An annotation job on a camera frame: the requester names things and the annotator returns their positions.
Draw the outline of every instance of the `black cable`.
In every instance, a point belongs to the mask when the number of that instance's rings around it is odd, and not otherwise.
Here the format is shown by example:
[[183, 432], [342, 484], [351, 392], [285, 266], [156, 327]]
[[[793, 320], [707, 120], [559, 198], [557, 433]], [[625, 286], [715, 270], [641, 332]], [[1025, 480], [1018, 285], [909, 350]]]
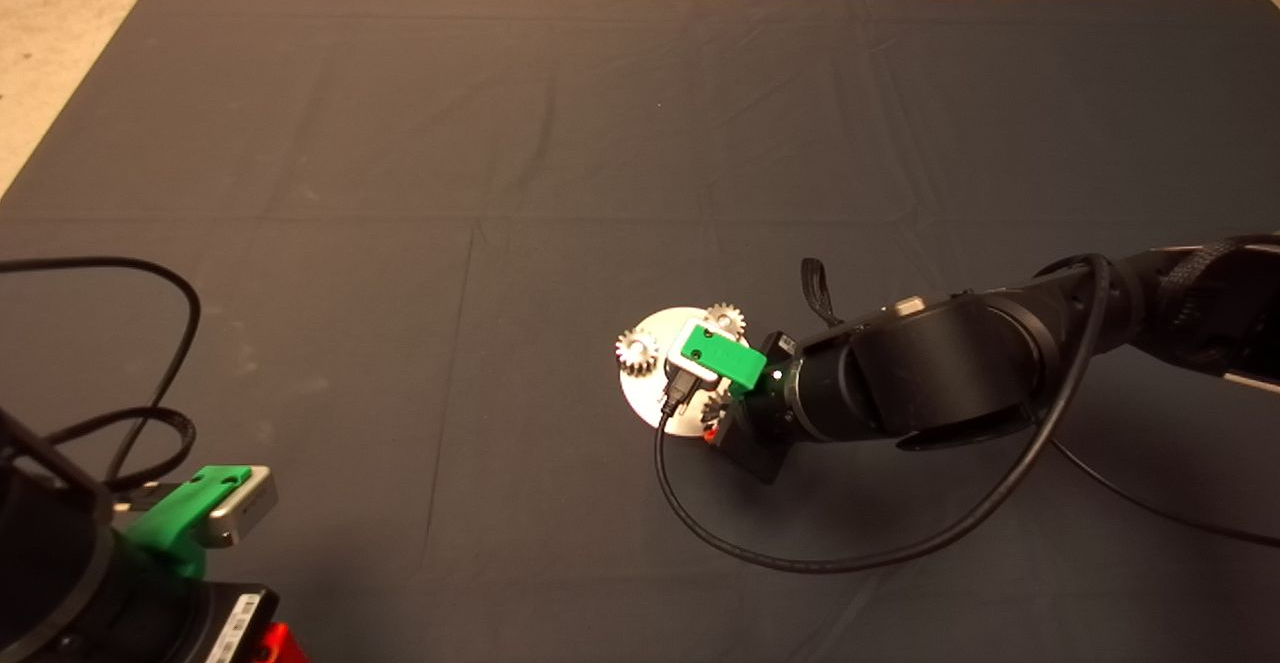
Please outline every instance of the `black cable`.
[[1080, 388], [1084, 372], [1089, 367], [1089, 358], [1093, 357], [1093, 349], [1097, 347], [1098, 335], [1102, 332], [1102, 321], [1103, 317], [1106, 317], [1107, 291], [1111, 287], [1111, 265], [1107, 262], [1107, 259], [1103, 259], [1097, 253], [1083, 256], [1080, 257], [1080, 261], [1088, 262], [1089, 268], [1093, 270], [1093, 296], [1091, 300], [1088, 317], [1084, 324], [1084, 330], [1076, 343], [1075, 353], [1071, 357], [1071, 363], [1068, 367], [1066, 375], [1062, 378], [1061, 385], [1052, 398], [1052, 403], [1048, 404], [1048, 408], [1043, 413], [1039, 426], [1032, 436], [1030, 443], [1027, 444], [1027, 448], [1023, 451], [1014, 466], [1000, 480], [1000, 483], [997, 483], [996, 486], [992, 486], [991, 491], [979, 499], [977, 506], [946, 529], [901, 548], [881, 553], [827, 561], [780, 558], [732, 544], [703, 527], [703, 525], [699, 523], [698, 520], [694, 518], [692, 515], [690, 515], [689, 511], [686, 511], [680, 503], [680, 499], [676, 497], [676, 490], [672, 490], [671, 481], [667, 479], [667, 462], [663, 454], [663, 440], [667, 438], [664, 430], [671, 413], [664, 412], [662, 420], [658, 421], [658, 430], [654, 431], [653, 459], [654, 468], [658, 472], [658, 485], [662, 486], [662, 494], [667, 499], [667, 504], [690, 532], [699, 536], [703, 543], [710, 545], [721, 553], [726, 553], [739, 561], [744, 561], [754, 566], [762, 566], [788, 573], [850, 573], [854, 571], [865, 571], [867, 568], [904, 563], [946, 548], [956, 540], [960, 540], [977, 529], [983, 521], [987, 521], [987, 518], [995, 513], [1002, 503], [1005, 503], [1005, 499], [1009, 498], [1015, 486], [1018, 486], [1018, 484], [1020, 484], [1020, 481], [1023, 481], [1030, 471], [1033, 463], [1036, 463], [1036, 459], [1044, 449], [1044, 445], [1052, 440], [1053, 430], [1056, 429], [1057, 422], [1061, 421], [1062, 413], [1066, 411], [1071, 398], [1075, 395], [1075, 390]]
[[[1280, 242], [1280, 236], [1239, 236], [1238, 238], [1229, 238], [1221, 243], [1212, 244], [1212, 247], [1197, 250], [1197, 252], [1193, 253], [1193, 257], [1188, 259], [1188, 261], [1190, 261], [1189, 265], [1192, 266], [1203, 265], [1204, 259], [1212, 261], [1212, 259], [1215, 259], [1216, 256], [1220, 256], [1224, 252], [1230, 252], [1230, 250], [1239, 248], [1243, 244], [1262, 244], [1262, 243], [1277, 243], [1277, 242]], [[1078, 256], [1073, 256], [1069, 259], [1060, 259], [1060, 261], [1055, 261], [1051, 262], [1048, 266], [1043, 266], [1036, 274], [1036, 276], [1046, 276], [1048, 274], [1061, 270], [1061, 268], [1073, 266], [1075, 265], [1075, 262], [1079, 262]], [[1093, 479], [1094, 483], [1097, 483], [1101, 486], [1105, 486], [1105, 489], [1110, 490], [1116, 495], [1120, 495], [1120, 498], [1123, 498], [1124, 500], [1133, 503], [1134, 506], [1142, 508], [1148, 513], [1152, 513], [1174, 523], [1188, 526], [1189, 529], [1194, 529], [1213, 535], [1220, 535], [1222, 538], [1229, 538], [1231, 540], [1252, 543], [1256, 545], [1266, 545], [1267, 548], [1280, 548], [1280, 538], [1276, 536], [1260, 534], [1257, 531], [1234, 529], [1230, 526], [1221, 526], [1206, 521], [1197, 521], [1188, 516], [1183, 516], [1180, 513], [1174, 513], [1171, 511], [1166, 511], [1165, 508], [1160, 508], [1155, 503], [1151, 503], [1149, 500], [1143, 499], [1139, 495], [1129, 493], [1129, 490], [1123, 489], [1123, 486], [1107, 479], [1105, 475], [1102, 475], [1102, 472], [1098, 472], [1096, 468], [1085, 463], [1083, 458], [1080, 458], [1078, 454], [1068, 449], [1066, 445], [1062, 444], [1060, 440], [1056, 439], [1053, 440], [1053, 448], [1056, 448], [1057, 452], [1061, 453], [1062, 457], [1066, 458], [1080, 472]]]
[[1142, 508], [1143, 511], [1146, 511], [1148, 513], [1160, 516], [1161, 518], [1164, 518], [1166, 521], [1172, 521], [1174, 523], [1188, 526], [1189, 529], [1196, 529], [1198, 531], [1203, 531], [1203, 532], [1208, 532], [1208, 534], [1213, 534], [1213, 535], [1225, 536], [1225, 538], [1229, 538], [1231, 540], [1239, 540], [1239, 541], [1244, 541], [1244, 543], [1252, 543], [1252, 544], [1256, 544], [1256, 545], [1266, 545], [1267, 548], [1280, 548], [1280, 538], [1268, 536], [1268, 535], [1263, 535], [1263, 534], [1253, 532], [1253, 531], [1247, 531], [1247, 530], [1242, 530], [1242, 529], [1234, 529], [1234, 527], [1230, 527], [1230, 526], [1220, 526], [1217, 523], [1211, 523], [1211, 522], [1204, 522], [1204, 521], [1197, 521], [1194, 518], [1188, 518], [1187, 516], [1181, 516], [1179, 513], [1171, 513], [1169, 511], [1165, 511], [1165, 508], [1158, 508], [1158, 507], [1156, 507], [1155, 503], [1151, 503], [1147, 499], [1142, 499], [1138, 495], [1134, 495], [1134, 494], [1124, 490], [1123, 486], [1119, 486], [1119, 485], [1111, 483], [1111, 480], [1107, 480], [1106, 476], [1103, 476], [1101, 472], [1098, 472], [1097, 470], [1094, 470], [1093, 467], [1091, 467], [1088, 463], [1085, 463], [1084, 461], [1082, 461], [1078, 454], [1071, 453], [1070, 449], [1068, 449], [1065, 445], [1062, 445], [1057, 440], [1053, 442], [1053, 448], [1056, 448], [1059, 453], [1064, 454], [1064, 457], [1068, 461], [1070, 461], [1073, 466], [1075, 466], [1076, 468], [1079, 468], [1080, 472], [1083, 472], [1084, 475], [1087, 475], [1091, 479], [1093, 479], [1094, 481], [1097, 481], [1098, 485], [1105, 486], [1105, 489], [1110, 490], [1111, 493], [1114, 493], [1116, 495], [1120, 495], [1120, 498], [1128, 500], [1129, 503], [1133, 503], [1134, 506], [1137, 506], [1138, 508]]
[[[165, 367], [164, 374], [157, 381], [155, 392], [151, 394], [151, 403], [146, 408], [138, 408], [138, 411], [146, 411], [147, 408], [155, 408], [164, 401], [165, 394], [169, 392], [169, 387], [173, 385], [174, 378], [178, 376], [178, 371], [182, 370], [182, 363], [187, 360], [187, 353], [191, 349], [192, 340], [196, 339], [196, 329], [200, 326], [200, 294], [196, 289], [187, 283], [187, 279], [175, 274], [169, 268], [159, 265], [159, 262], [142, 261], [142, 259], [128, 259], [120, 256], [81, 256], [69, 259], [18, 259], [17, 261], [0, 261], [0, 275], [3, 274], [23, 274], [23, 273], [40, 273], [40, 271], [67, 271], [67, 270], [84, 270], [84, 268], [124, 268], [125, 270], [142, 271], [145, 274], [160, 276], [160, 279], [170, 283], [177, 288], [183, 298], [187, 298], [187, 323], [183, 326], [182, 337], [178, 339], [178, 346], [174, 348], [173, 356], [169, 358], [169, 366]], [[78, 426], [86, 425], [87, 422], [96, 421], [99, 417], [90, 419], [84, 422], [78, 422], [76, 426], [69, 426], [60, 431], [55, 431], [50, 438], [64, 434], [64, 431], [78, 429]], [[148, 417], [142, 413], [137, 421], [129, 427], [128, 433], [116, 445], [115, 453], [111, 454], [111, 461], [106, 466], [106, 480], [102, 481], [109, 489], [115, 490], [116, 486], [122, 486], [122, 481], [132, 481], [138, 477], [140, 474], [147, 470], [131, 474], [128, 476], [120, 476], [120, 470], [124, 467], [124, 461], [129, 457], [129, 452], [133, 451], [133, 444], [137, 443], [138, 436], [142, 435], [142, 429], [146, 426]], [[143, 479], [138, 485], [146, 483]]]
[[187, 459], [187, 454], [191, 454], [191, 447], [196, 444], [196, 425], [191, 422], [191, 419], [174, 411], [174, 408], [161, 408], [159, 404], [142, 404], [136, 408], [123, 408], [120, 411], [111, 411], [110, 413], [101, 413], [101, 416], [93, 416], [87, 421], [77, 422], [73, 426], [67, 426], [59, 431], [55, 431], [45, 436], [46, 443], [50, 445], [60, 445], [86, 435], [92, 435], [100, 430], [115, 425], [115, 422], [123, 422], [128, 420], [146, 420], [164, 422], [178, 434], [178, 451], [170, 454], [164, 461], [141, 468], [125, 476], [118, 476], [109, 481], [104, 481], [104, 486], [111, 493], [123, 493], [133, 490], [141, 486], [146, 481], [154, 481], [160, 476], [172, 474]]

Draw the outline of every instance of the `label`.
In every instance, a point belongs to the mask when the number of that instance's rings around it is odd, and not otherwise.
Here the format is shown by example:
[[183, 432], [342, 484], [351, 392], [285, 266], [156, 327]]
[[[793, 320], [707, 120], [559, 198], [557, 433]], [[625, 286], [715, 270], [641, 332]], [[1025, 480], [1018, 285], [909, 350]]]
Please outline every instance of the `label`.
[[252, 621], [253, 612], [261, 600], [262, 596], [256, 593], [246, 593], [236, 600], [236, 607], [232, 608], [232, 614], [227, 617], [223, 632], [214, 641], [214, 648], [210, 650], [209, 658], [205, 658], [205, 663], [232, 663], [232, 659], [236, 657], [236, 649], [239, 648], [239, 641], [243, 639], [244, 631], [250, 621]]

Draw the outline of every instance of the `black strap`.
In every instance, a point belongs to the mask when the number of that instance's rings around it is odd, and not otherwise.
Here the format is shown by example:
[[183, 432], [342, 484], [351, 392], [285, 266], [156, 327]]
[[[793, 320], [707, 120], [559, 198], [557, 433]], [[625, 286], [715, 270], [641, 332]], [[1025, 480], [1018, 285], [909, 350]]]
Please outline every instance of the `black strap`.
[[809, 303], [809, 310], [822, 317], [828, 326], [845, 323], [832, 311], [831, 291], [827, 289], [827, 266], [823, 266], [819, 259], [800, 261], [800, 287], [804, 289], [804, 300]]

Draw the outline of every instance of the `green 3d-printed bracket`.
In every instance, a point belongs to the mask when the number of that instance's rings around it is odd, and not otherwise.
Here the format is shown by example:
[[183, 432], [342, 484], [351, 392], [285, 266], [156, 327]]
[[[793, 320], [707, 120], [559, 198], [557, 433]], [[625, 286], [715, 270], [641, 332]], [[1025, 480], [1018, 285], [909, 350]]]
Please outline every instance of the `green 3d-printed bracket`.
[[192, 530], [250, 475], [248, 466], [205, 466], [142, 513], [124, 536], [164, 561], [179, 576], [201, 579], [205, 576], [205, 549], [196, 543]]
[[764, 370], [764, 355], [759, 349], [717, 335], [704, 326], [694, 328], [680, 353], [746, 390], [755, 388], [755, 380], [760, 379], [760, 371]]

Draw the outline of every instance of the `cable connector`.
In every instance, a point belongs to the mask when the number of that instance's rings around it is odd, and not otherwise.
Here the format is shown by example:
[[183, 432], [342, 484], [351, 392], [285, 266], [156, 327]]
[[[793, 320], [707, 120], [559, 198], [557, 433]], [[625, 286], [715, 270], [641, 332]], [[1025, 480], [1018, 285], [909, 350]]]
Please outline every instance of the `cable connector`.
[[703, 388], [704, 381], [694, 372], [678, 369], [667, 379], [667, 388], [663, 389], [662, 413], [664, 419], [676, 416], [689, 401]]

